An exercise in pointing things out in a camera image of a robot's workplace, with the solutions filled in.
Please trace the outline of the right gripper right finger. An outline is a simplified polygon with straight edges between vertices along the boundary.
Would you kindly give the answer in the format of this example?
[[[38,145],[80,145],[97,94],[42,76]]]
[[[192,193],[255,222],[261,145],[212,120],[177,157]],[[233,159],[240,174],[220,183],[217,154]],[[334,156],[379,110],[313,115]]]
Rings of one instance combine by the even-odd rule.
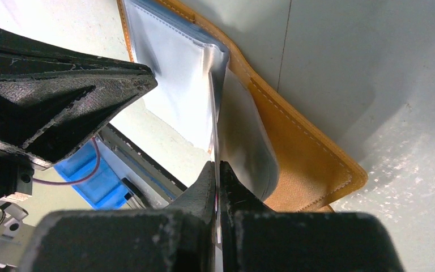
[[[383,224],[364,212],[276,212],[219,165],[225,271],[403,271]]]

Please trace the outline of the orange leather card holder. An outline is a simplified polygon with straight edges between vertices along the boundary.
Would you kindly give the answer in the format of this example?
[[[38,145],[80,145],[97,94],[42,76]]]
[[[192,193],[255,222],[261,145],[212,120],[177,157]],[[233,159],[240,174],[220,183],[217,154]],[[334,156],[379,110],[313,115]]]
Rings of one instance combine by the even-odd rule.
[[[118,1],[130,59],[157,87],[146,109],[212,152],[208,72],[218,103],[220,160],[275,211],[321,211],[360,189],[365,171],[289,105],[214,23],[180,1]]]

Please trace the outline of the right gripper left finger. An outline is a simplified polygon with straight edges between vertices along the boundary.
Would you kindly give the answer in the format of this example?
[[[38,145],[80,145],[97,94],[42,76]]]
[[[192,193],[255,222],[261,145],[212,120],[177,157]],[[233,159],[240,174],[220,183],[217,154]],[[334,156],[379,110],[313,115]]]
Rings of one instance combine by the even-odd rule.
[[[214,271],[215,165],[163,209],[51,212],[19,271]]]

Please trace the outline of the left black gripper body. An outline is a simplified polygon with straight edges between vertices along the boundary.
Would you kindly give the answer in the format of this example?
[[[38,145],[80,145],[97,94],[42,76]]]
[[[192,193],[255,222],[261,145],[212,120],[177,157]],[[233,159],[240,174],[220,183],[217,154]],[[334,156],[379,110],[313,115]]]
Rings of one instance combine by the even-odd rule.
[[[28,155],[0,150],[0,201],[17,203],[30,198],[34,172]]]

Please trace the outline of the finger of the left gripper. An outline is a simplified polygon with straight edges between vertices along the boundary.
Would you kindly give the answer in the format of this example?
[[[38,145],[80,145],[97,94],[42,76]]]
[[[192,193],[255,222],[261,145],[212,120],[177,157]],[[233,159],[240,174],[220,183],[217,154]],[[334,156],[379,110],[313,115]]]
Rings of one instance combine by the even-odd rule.
[[[0,29],[0,156],[49,168],[156,86],[146,65]]]

